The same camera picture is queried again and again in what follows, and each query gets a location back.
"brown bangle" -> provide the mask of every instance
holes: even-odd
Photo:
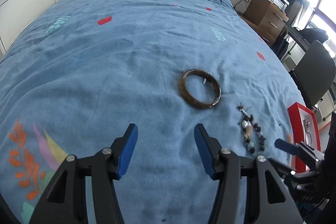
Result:
[[[193,96],[191,96],[191,94],[188,92],[187,88],[185,87],[185,79],[189,75],[198,75],[198,76],[208,80],[209,83],[211,84],[215,94],[216,94],[215,101],[213,101],[212,103],[207,103],[206,104],[206,103],[202,103],[202,102],[196,100]],[[199,108],[199,109],[212,108],[219,102],[219,100],[221,98],[221,87],[219,86],[217,80],[211,74],[209,74],[209,73],[207,73],[203,70],[199,70],[199,69],[188,70],[182,76],[182,78],[180,80],[180,91],[181,91],[182,97],[187,101],[187,103],[189,103],[193,107],[196,107],[196,108]]]

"bed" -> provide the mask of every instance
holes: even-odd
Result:
[[[191,68],[219,82],[213,109],[194,109],[181,97],[180,77]],[[187,86],[207,100],[211,90],[202,82],[190,77]],[[221,145],[251,156],[242,103],[262,126],[265,156],[288,162],[274,141],[292,134],[287,108],[303,104],[229,0],[60,0],[6,53],[0,87],[0,193],[24,224],[68,154],[93,155],[130,123],[139,129],[137,145],[115,182],[125,223],[207,223],[217,182],[204,172],[194,126],[202,123]],[[242,187],[237,223],[244,195]],[[88,216],[94,223],[91,203]]]

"red box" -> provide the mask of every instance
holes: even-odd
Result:
[[[300,142],[309,142],[308,137],[305,138],[305,126],[304,119],[310,122],[309,133],[311,135],[311,144],[310,146],[314,149],[321,151],[320,144],[320,136],[319,130],[317,128],[317,122],[314,113],[306,108],[305,106],[294,103],[288,108],[289,118],[291,120],[293,135],[294,135],[294,143]],[[302,173],[307,171],[309,168],[303,163],[299,157],[295,157],[295,168],[298,173]]]

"chair backrest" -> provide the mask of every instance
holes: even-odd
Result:
[[[294,69],[311,105],[315,105],[330,88],[336,77],[336,65],[325,47],[317,40]]]

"blue gripper pad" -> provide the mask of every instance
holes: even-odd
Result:
[[[131,123],[121,139],[123,139],[124,145],[118,157],[118,168],[116,172],[118,179],[127,172],[129,162],[138,140],[138,127]]]
[[[291,143],[288,143],[282,139],[276,139],[274,143],[275,147],[285,151],[291,155],[298,155],[299,154],[299,148],[296,145],[293,145]]]
[[[203,125],[200,124],[196,125],[194,128],[194,138],[196,142],[196,146],[201,156],[201,160],[204,166],[205,173],[207,173],[210,178],[212,179],[215,175],[215,170],[213,167],[213,157],[212,153],[208,147],[208,144],[204,138],[204,135],[201,133],[201,130],[204,129]]]

